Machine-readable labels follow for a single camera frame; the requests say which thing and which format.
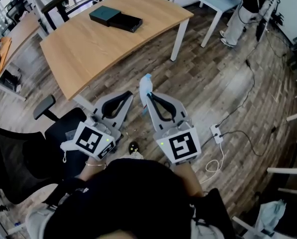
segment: white plastic bottle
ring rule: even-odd
[[[146,74],[139,82],[139,95],[140,100],[142,101],[144,109],[146,108],[146,98],[147,94],[153,91],[153,83],[150,80],[152,76],[150,74]]]

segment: wooden floor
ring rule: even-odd
[[[154,129],[149,115],[142,114],[138,87],[139,80],[146,73],[152,74],[154,91],[170,95],[184,104],[197,128],[201,144],[211,136],[209,127],[219,123],[240,105],[251,88],[252,72],[244,61],[257,43],[255,28],[247,30],[237,47],[228,48],[220,42],[218,33],[226,28],[228,18],[224,17],[206,48],[201,48],[214,11],[196,6],[189,7],[189,10],[195,16],[188,24],[176,62],[170,61],[170,55],[177,28],[155,38],[84,90],[83,96],[93,103],[96,98],[114,91],[130,90],[134,94],[132,108],[122,128],[125,137],[117,153],[111,155],[110,159],[122,156],[127,151],[128,143],[137,140],[146,159],[165,160],[153,140]],[[273,34],[281,35],[268,33],[276,53],[286,53],[286,46]],[[16,60],[16,64],[24,71],[22,94],[27,95],[27,101],[15,100],[0,91],[0,127],[4,129],[44,132],[52,122],[47,118],[35,121],[32,113],[39,101],[48,94],[53,94],[57,100],[51,110],[58,116],[77,106],[74,101],[69,102],[63,96],[39,47],[39,41],[38,37],[34,39],[32,45]],[[297,137],[297,121],[294,121],[279,127],[268,141],[271,128],[283,124],[288,115],[297,112],[297,101],[294,100],[297,87],[292,72],[285,64],[286,57],[276,57],[265,36],[249,61],[255,74],[254,89],[244,106],[230,116],[220,126],[220,130],[245,131],[256,153],[263,156],[254,155],[243,134],[227,134],[222,143],[225,154],[222,169],[215,178],[202,184],[206,192],[212,188],[219,189],[231,216],[251,208],[254,193],[262,191],[271,179],[266,173],[267,167],[287,165],[284,162],[291,155],[290,143]],[[221,159],[219,146],[214,140],[207,143],[202,152],[203,158],[193,162],[200,182],[212,175],[205,171],[205,165],[212,159]],[[17,206],[3,199],[11,208],[7,216],[1,214],[6,226],[11,228],[12,224],[23,222],[27,209],[46,198],[53,188],[54,185],[50,185]],[[13,237],[28,238],[25,231]]]

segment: railing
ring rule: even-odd
[[[57,29],[57,27],[55,26],[53,20],[51,19],[50,14],[49,14],[49,12],[51,10],[53,10],[54,8],[56,8],[58,10],[58,13],[60,14],[61,18],[64,20],[64,22],[66,22],[70,19],[69,14],[73,13],[74,11],[76,11],[80,7],[86,5],[87,3],[90,3],[92,1],[96,2],[95,0],[83,0],[77,5],[74,5],[70,8],[65,8],[63,6],[64,1],[66,1],[66,0],[52,0],[51,2],[49,2],[46,6],[44,6],[41,9],[41,12],[45,15],[47,21],[49,22],[50,26],[54,30]]]

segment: sneaker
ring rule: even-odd
[[[221,35],[222,38],[225,38],[224,37],[224,31],[220,30],[219,33],[220,33],[220,35]]]
[[[225,38],[221,38],[220,41],[221,41],[224,45],[227,45],[228,47],[231,47],[231,48],[234,48],[234,47],[235,47],[235,45],[229,44]]]
[[[15,88],[15,92],[16,93],[19,93],[22,89],[22,85],[21,84],[18,84],[17,87]]]
[[[139,145],[135,141],[131,142],[128,146],[128,153],[131,155],[133,152],[139,152]]]

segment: power strip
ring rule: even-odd
[[[221,132],[220,132],[220,129],[217,126],[217,124],[213,124],[210,127],[210,131],[211,131],[211,133],[213,135],[213,138],[214,138],[216,144],[220,144],[223,141],[223,137],[220,137],[221,136]]]

